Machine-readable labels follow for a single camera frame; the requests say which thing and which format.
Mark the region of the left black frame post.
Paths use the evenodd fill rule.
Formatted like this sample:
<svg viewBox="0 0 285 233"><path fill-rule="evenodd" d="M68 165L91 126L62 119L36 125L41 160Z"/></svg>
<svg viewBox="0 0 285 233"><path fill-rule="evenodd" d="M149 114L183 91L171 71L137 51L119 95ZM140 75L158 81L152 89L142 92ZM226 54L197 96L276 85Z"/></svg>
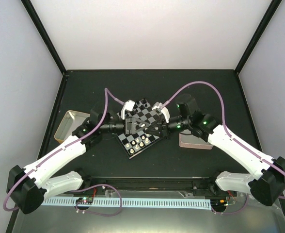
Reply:
<svg viewBox="0 0 285 233"><path fill-rule="evenodd" d="M50 55L52 56L55 64L57 65L59 71L64 75L67 70L61 61L61 58L55 49L35 7L33 6L33 3L31 0L21 0L21 3L23 4L25 10L27 11L28 15L30 16L34 26L36 27L37 31L39 32L45 46L47 47Z"/></svg>

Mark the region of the black mounting rail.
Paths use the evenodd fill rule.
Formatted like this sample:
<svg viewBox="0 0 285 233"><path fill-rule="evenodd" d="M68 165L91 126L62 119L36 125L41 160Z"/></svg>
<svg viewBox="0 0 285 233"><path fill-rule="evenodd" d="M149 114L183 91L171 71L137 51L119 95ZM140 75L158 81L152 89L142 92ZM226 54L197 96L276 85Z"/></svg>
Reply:
<svg viewBox="0 0 285 233"><path fill-rule="evenodd" d="M184 191L194 196L223 198L237 196L236 191L222 191L216 186L215 178L122 178L122 177L91 177L87 178L81 189L93 185L108 184L121 191Z"/></svg>

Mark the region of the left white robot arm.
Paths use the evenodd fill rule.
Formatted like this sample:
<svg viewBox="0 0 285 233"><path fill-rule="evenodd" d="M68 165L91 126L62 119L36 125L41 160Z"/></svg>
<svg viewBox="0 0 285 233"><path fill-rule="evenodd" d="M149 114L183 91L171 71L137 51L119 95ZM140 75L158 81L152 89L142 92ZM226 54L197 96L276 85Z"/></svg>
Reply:
<svg viewBox="0 0 285 233"><path fill-rule="evenodd" d="M20 167L10 169L6 188L6 199L15 203L13 210L30 214L41 204L58 194L68 191L88 193L91 181L77 171L55 177L54 174L72 160L83 155L88 149L102 140L103 133L135 134L146 129L150 123L135 116L126 116L132 110L125 104L121 115L112 117L105 110L93 119L89 117L78 126L66 140L41 159Z"/></svg>

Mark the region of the black and white chessboard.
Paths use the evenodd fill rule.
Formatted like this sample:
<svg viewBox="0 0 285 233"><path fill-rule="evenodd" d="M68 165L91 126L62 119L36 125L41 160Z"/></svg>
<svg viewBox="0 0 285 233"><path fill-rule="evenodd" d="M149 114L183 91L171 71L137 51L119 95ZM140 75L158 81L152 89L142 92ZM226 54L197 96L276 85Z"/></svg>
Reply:
<svg viewBox="0 0 285 233"><path fill-rule="evenodd" d="M147 122L150 125L159 119L159 113L152 109L151 104L146 99L138 100L135 103L133 110L131 112L126 112L125 116L134 117L143 122ZM137 156L160 139L159 136L148 134L145 130L132 134L117 134L117 140L125 150L129 159Z"/></svg>

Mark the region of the black frame post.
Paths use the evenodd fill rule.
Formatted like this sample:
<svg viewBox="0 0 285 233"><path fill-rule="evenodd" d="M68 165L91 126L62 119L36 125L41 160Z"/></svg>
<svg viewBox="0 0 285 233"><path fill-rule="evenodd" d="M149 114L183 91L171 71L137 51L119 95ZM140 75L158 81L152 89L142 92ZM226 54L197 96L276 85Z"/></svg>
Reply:
<svg viewBox="0 0 285 233"><path fill-rule="evenodd" d="M27 11L28 15L30 16L34 26L36 27L37 31L39 32L45 46L47 47L50 55L52 56L55 64L57 65L59 71L64 75L67 70L61 61L61 58L55 49L35 7L33 6L33 3L31 0L21 0L21 3L23 4L25 10Z"/></svg>
<svg viewBox="0 0 285 233"><path fill-rule="evenodd" d="M276 13L278 7L282 3L282 0L272 0L265 11L262 19L260 20L254 34L252 35L245 51L242 54L236 68L235 73L239 75L244 68L245 64L247 63L251 53L253 52L254 48L256 47L257 43L259 42L261 36L263 35L265 29L269 25L271 19L273 18L274 14Z"/></svg>

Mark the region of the gold metal tin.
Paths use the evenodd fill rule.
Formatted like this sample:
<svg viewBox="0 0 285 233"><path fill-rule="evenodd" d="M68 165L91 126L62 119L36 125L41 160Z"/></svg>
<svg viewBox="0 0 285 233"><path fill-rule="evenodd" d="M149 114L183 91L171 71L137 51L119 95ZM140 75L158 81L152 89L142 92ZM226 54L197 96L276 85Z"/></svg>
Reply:
<svg viewBox="0 0 285 233"><path fill-rule="evenodd" d="M68 110L61 120L54 138L60 144L64 142L72 134L72 132L80 126L90 114L74 110Z"/></svg>

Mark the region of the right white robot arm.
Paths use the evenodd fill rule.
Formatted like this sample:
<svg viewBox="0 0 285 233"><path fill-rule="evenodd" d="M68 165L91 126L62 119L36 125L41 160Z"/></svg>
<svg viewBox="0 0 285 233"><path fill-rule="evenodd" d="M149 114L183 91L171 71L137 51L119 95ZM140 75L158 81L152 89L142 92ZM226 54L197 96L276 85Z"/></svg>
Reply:
<svg viewBox="0 0 285 233"><path fill-rule="evenodd" d="M160 118L147 128L149 134L168 137L173 132L189 130L191 134L219 148L242 165L247 173L220 172L207 188L210 194L223 191L251 194L265 206L272 206L285 190L285 159L270 155L243 141L212 115L203 114L194 97L187 95L177 103L179 115L170 117L162 103L156 102L152 109Z"/></svg>

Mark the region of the right black frame post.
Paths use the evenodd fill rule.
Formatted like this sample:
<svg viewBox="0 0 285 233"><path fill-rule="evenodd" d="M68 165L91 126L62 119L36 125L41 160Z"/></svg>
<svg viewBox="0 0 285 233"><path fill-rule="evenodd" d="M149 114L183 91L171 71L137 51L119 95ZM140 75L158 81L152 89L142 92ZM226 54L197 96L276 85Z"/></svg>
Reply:
<svg viewBox="0 0 285 233"><path fill-rule="evenodd" d="M242 54L236 68L235 73L239 75L244 68L245 64L247 63L251 53L253 52L254 48L256 47L257 43L259 42L261 36L263 35L265 29L269 25L271 19L273 18L274 14L276 13L278 7L282 3L282 0L272 0L265 11L262 19L260 20L254 34L252 35L245 51Z"/></svg>

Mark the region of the pink tin with pieces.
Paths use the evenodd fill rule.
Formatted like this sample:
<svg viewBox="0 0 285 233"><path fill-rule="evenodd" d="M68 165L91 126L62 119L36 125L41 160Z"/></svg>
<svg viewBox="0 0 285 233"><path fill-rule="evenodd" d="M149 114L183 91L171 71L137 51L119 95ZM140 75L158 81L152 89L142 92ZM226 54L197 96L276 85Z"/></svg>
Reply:
<svg viewBox="0 0 285 233"><path fill-rule="evenodd" d="M210 150L213 148L211 144L203 139L193 136L189 133L179 134L179 146L188 149Z"/></svg>

